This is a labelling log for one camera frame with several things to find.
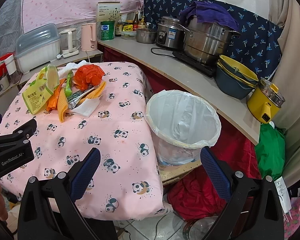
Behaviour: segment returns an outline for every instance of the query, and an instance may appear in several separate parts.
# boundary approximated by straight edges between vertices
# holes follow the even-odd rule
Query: floor tile
[[[132,226],[135,229],[137,229],[141,234],[143,234],[145,237],[147,237],[149,240],[154,240],[155,227],[157,223],[158,226],[157,226],[156,240],[167,240],[176,231],[178,231],[180,226],[183,224],[183,220],[177,217],[175,214],[170,213],[163,217],[159,216],[159,217],[145,218],[140,221],[136,220],[132,223]]]
[[[128,233],[124,233],[122,240],[148,240],[144,237],[140,232],[138,232],[132,225],[128,225],[125,230],[127,230],[131,234],[131,239],[129,238]]]
[[[114,220],[114,226],[119,228],[125,228],[126,226],[130,225],[133,222],[133,219],[130,220]]]

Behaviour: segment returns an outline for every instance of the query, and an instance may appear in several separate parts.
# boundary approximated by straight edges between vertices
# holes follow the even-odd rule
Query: electric kettle
[[[97,23],[83,24],[81,27],[81,51],[97,49]]]
[[[252,115],[261,123],[269,123],[285,102],[277,86],[264,78],[247,101]]]
[[[61,50],[64,58],[79,54],[77,46],[77,29],[70,28],[60,32]]]

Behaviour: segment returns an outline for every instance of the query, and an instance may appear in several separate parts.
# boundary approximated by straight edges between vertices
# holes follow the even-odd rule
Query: rice cooker
[[[158,24],[158,34],[155,43],[159,47],[170,50],[182,50],[184,30],[176,18],[163,16]]]

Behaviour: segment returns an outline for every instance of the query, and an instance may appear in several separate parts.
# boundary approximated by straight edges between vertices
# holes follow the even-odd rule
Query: purple towel
[[[189,7],[180,12],[180,23],[184,24],[192,15],[197,16],[199,23],[218,23],[238,31],[237,21],[222,6],[214,3],[193,2]]]

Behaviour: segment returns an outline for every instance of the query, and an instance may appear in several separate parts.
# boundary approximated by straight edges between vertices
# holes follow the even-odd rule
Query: blue bowl
[[[219,67],[215,80],[222,92],[237,99],[244,99],[252,91],[251,87],[235,80]]]

